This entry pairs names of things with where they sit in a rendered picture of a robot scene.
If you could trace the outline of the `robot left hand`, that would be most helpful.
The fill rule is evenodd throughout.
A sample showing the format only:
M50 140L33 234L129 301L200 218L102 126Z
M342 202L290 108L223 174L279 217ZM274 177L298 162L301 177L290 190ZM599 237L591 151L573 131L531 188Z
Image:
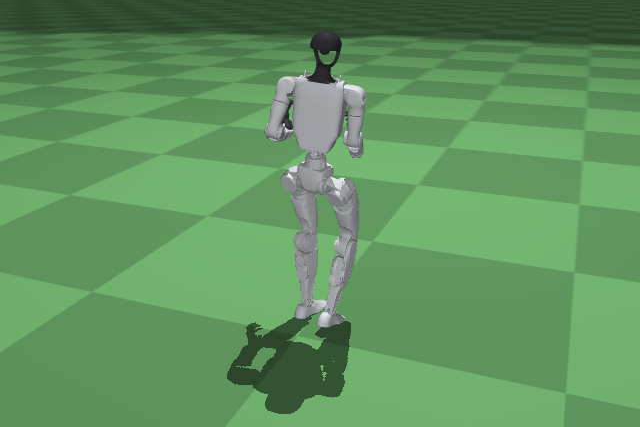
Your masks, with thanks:
M288 105L287 112L286 112L286 114L285 114L285 116L284 116L284 118L283 118L283 120L282 120L282 124L283 124L283 123L285 123L285 127L286 127L287 129L289 129L289 130L292 130L292 129L293 129L292 121L291 121L291 120L289 120L289 109L290 109L290 107L291 107L291 105L292 105L292 104L293 104L293 100L290 100L290 103L289 103L289 105Z

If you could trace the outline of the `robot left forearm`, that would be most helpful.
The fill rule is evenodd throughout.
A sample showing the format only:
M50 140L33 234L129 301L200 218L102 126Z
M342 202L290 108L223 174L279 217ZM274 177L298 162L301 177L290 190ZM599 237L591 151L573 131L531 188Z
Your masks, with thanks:
M267 123L267 125L268 125L268 123ZM267 127L267 125L266 125L266 127ZM283 123L282 125L283 125L283 126L285 126L285 123ZM266 132L266 127L265 127L265 132ZM292 130L289 130L289 129L287 129L287 128L285 127L284 134L283 134L283 137L282 137L281 139L276 140L276 139L269 138L269 137L267 137L267 138L268 138L268 139L270 139L270 140L272 140L272 141L274 141L274 142L276 142L276 141L280 141L280 142L282 142L282 141L283 141L283 140L285 140L286 138L289 138L289 137L292 135L292 133L293 133L293 129L292 129Z

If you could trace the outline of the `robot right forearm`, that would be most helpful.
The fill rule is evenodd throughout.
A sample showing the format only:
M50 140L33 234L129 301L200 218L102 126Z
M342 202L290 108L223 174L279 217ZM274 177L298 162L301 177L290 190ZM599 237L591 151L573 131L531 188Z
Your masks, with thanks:
M350 155L352 156L352 158L358 158L358 157L362 157L363 155L363 135L362 132L360 132L360 136L359 136L359 147L348 147L348 150L350 152Z

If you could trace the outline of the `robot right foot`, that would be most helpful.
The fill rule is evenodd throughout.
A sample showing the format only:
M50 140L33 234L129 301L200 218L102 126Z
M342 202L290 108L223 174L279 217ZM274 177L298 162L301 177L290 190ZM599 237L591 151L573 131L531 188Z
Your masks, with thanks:
M317 325L320 327L330 327L335 324L341 324L344 322L345 317L343 315L339 315L335 312L334 316L329 314L330 309L327 312L323 312L320 314L317 320Z

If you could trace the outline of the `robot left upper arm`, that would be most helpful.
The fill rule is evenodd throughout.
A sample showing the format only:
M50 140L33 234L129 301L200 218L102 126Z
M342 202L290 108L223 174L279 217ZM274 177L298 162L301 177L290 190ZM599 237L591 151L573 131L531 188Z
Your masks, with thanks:
M270 109L270 119L266 127L266 137L276 140L283 137L285 126L282 125L282 120L290 103L288 99L293 96L293 88L297 79L298 77L286 76L278 81Z

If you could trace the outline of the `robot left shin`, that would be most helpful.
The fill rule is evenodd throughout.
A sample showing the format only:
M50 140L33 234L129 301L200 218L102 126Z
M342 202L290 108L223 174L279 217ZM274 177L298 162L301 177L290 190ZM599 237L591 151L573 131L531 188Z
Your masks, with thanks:
M313 304L314 278L317 272L318 245L312 252L301 252L296 247L296 238L294 237L295 246L295 266L297 269L297 277L300 281L302 304L306 302L306 306ZM310 301L311 300L311 301Z

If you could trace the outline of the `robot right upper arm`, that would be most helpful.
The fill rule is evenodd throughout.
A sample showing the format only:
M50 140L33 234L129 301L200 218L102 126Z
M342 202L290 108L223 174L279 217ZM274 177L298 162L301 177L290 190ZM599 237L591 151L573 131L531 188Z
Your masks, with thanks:
M347 126L343 143L349 147L359 147L360 130L363 125L366 93L363 88L355 85L344 85L344 99L348 108Z

